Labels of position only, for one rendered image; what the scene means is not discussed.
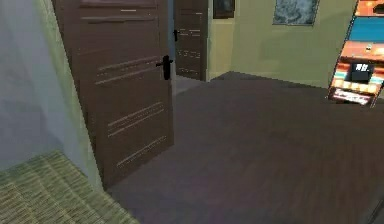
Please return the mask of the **dark framed wall picture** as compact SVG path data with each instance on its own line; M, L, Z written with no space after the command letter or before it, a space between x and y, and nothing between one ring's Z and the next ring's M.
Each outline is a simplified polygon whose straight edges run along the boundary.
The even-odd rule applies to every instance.
M233 18L235 12L235 0L213 0L213 18Z

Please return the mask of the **narrow brown room door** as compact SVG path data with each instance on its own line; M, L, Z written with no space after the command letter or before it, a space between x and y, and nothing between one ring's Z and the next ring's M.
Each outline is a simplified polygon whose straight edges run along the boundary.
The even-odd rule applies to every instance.
M206 80L208 0L174 0L176 74Z

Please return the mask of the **grey blue wall picture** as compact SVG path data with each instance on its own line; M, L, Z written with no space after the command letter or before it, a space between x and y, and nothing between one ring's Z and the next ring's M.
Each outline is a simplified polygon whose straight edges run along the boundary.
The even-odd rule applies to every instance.
M313 26L320 0L276 0L273 25Z

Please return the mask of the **large brown room door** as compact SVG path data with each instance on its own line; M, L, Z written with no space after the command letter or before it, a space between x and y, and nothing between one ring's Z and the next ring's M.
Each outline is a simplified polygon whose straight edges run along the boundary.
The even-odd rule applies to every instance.
M168 0L51 0L104 187L174 142Z

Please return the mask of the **orange and blue cabinet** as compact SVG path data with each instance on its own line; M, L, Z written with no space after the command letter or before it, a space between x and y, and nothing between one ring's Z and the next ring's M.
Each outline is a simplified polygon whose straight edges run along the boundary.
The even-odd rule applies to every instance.
M384 88L384 0L357 0L326 98L373 108Z

